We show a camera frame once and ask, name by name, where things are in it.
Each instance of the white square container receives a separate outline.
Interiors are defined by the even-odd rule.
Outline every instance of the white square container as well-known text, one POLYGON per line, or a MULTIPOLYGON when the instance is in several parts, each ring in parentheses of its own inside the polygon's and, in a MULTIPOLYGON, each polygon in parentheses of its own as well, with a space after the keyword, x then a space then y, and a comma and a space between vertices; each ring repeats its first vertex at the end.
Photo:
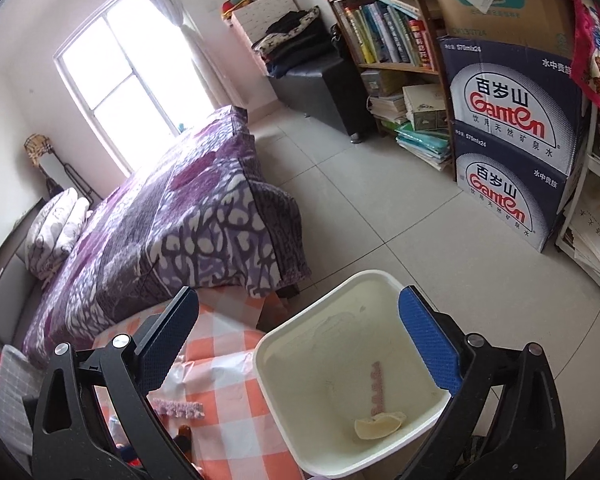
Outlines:
POLYGON ((349 278, 268 333, 254 353, 256 376, 298 465, 342 478, 432 428, 450 395, 436 386, 398 316, 404 287, 380 270, 349 278), (380 362, 386 412, 407 421, 380 440, 360 440, 357 418, 371 416, 371 372, 380 362))

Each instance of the headboard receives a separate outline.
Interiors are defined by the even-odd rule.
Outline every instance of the headboard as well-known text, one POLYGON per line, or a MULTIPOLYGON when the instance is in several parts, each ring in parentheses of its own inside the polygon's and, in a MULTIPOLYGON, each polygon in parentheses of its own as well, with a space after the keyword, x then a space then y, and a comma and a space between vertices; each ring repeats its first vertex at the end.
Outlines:
POLYGON ((22 342, 42 296, 42 282, 24 264, 24 240, 45 205, 40 200, 0 246, 0 346, 22 349, 22 342))

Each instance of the white curtain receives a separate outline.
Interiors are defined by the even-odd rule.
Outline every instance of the white curtain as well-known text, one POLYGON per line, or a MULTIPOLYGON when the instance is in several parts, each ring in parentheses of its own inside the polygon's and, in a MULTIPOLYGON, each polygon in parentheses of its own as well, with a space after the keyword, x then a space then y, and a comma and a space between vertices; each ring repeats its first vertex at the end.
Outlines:
POLYGON ((215 108, 226 105, 245 107, 240 92, 222 72, 215 59, 205 46, 195 24, 191 21, 180 0, 149 0, 167 19, 180 28, 191 48, 193 65, 206 93, 215 108))

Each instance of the window frame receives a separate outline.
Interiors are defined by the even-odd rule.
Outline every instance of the window frame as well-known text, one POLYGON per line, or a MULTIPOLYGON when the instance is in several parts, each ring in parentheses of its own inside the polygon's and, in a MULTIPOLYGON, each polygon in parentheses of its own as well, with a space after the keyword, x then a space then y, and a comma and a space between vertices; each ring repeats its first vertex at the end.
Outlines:
POLYGON ((69 36, 69 38, 67 38, 67 40, 64 41, 64 43, 60 46, 60 48, 58 48, 58 50, 54 54, 54 62, 56 64, 56 68, 58 69, 58 72, 59 72, 62 80, 64 81, 64 84, 66 85, 68 91, 70 92, 72 98, 74 99, 74 102, 76 103, 78 108, 80 108, 81 113, 83 114, 83 116, 87 120, 87 122, 89 123, 91 129, 94 131, 94 133, 96 133, 98 140, 100 140, 100 142, 103 144, 105 149, 107 149, 109 154, 112 155, 114 157, 114 159, 117 159, 116 162, 118 163, 118 165, 122 166, 125 169, 125 173, 127 173, 127 176, 129 176, 131 173, 133 173, 135 171, 135 169, 128 163, 128 161, 126 160, 124 155, 120 152, 120 150, 116 146, 116 143, 113 142, 113 140, 109 137, 109 135, 107 134, 107 131, 100 124, 100 121, 98 120, 98 118, 95 115, 95 111, 97 110, 97 108, 101 104, 103 104, 103 102, 106 101, 117 89, 119 89, 122 84, 124 84, 126 81, 131 79, 133 76, 135 76, 137 78, 138 82, 140 83, 140 85, 142 86, 142 89, 146 92, 149 99, 154 104, 155 108, 157 109, 158 113, 160 114, 160 116, 163 118, 163 120, 169 127, 173 136, 174 137, 179 136, 180 130, 173 123, 173 121, 171 121, 170 117, 167 115, 164 108, 162 108, 162 106, 158 102, 158 99, 155 97, 153 92, 151 92, 149 85, 144 81, 141 74, 138 72, 138 69, 136 68, 136 66, 133 64, 133 62, 127 55, 125 49, 122 47, 122 44, 120 43, 120 40, 116 36, 115 31, 109 24, 109 20, 107 19, 107 13, 119 1, 120 0, 107 0, 106 3, 104 3, 102 6, 100 6, 90 17, 88 17, 87 20, 85 20, 80 25, 80 27, 78 27, 78 29, 76 29, 69 36), (71 73, 69 72, 66 64, 64 63, 64 59, 62 59, 62 56, 67 51, 67 49, 69 49, 69 47, 71 47, 72 44, 74 44, 74 42, 78 38, 80 38, 80 36, 89 27, 91 27, 91 25, 93 25, 93 23, 96 22, 96 20, 98 20, 100 18, 102 18, 104 20, 105 24, 107 25, 107 27, 109 27, 109 30, 111 31, 113 37, 116 40, 116 44, 122 51, 122 54, 125 56, 126 62, 129 64, 129 67, 131 68, 131 72, 120 83, 118 83, 106 96, 104 96, 100 100, 100 102, 98 102, 98 104, 95 105, 92 109, 87 104, 87 101, 85 100, 82 93, 80 92, 78 85, 75 83, 74 78, 71 76, 71 73))

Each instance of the storage ottoman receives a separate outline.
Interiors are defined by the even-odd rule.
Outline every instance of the storage ottoman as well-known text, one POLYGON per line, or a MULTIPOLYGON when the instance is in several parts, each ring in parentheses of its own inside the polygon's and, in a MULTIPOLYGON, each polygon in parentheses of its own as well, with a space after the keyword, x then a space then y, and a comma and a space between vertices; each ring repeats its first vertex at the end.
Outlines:
POLYGON ((336 52, 302 63, 269 81, 285 105, 313 116, 357 141, 376 129, 366 110, 366 89, 356 66, 336 52))

